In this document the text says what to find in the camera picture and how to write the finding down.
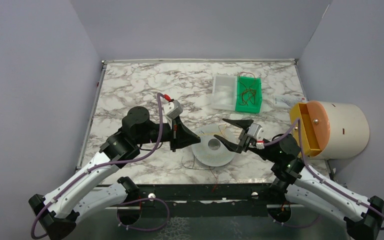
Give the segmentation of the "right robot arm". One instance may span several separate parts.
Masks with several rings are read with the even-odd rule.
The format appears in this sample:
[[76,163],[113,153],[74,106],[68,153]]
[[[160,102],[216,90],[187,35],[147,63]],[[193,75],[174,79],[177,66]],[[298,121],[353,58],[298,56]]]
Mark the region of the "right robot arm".
[[305,206],[339,222],[354,240],[375,240],[384,231],[384,200],[378,196],[357,194],[316,171],[306,160],[302,135],[295,139],[293,129],[301,130],[296,118],[289,129],[269,141],[263,127],[252,119],[224,119],[242,131],[239,143],[220,135],[218,139],[230,152],[250,151],[273,163],[276,176],[270,190],[272,196],[284,197],[290,203]]

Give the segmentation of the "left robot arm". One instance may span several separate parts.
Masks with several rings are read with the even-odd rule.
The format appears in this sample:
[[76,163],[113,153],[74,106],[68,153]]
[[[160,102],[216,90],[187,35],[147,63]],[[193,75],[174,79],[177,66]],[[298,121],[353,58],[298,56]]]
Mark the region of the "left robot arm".
[[51,240],[62,240],[95,212],[118,204],[140,206],[140,189],[129,177],[120,177],[100,191],[93,189],[137,157],[140,145],[168,142],[174,152],[200,141],[178,114],[167,123],[154,123],[145,107],[133,107],[122,119],[121,128],[107,138],[89,163],[52,192],[35,194],[28,200],[36,216],[33,223],[41,224]]

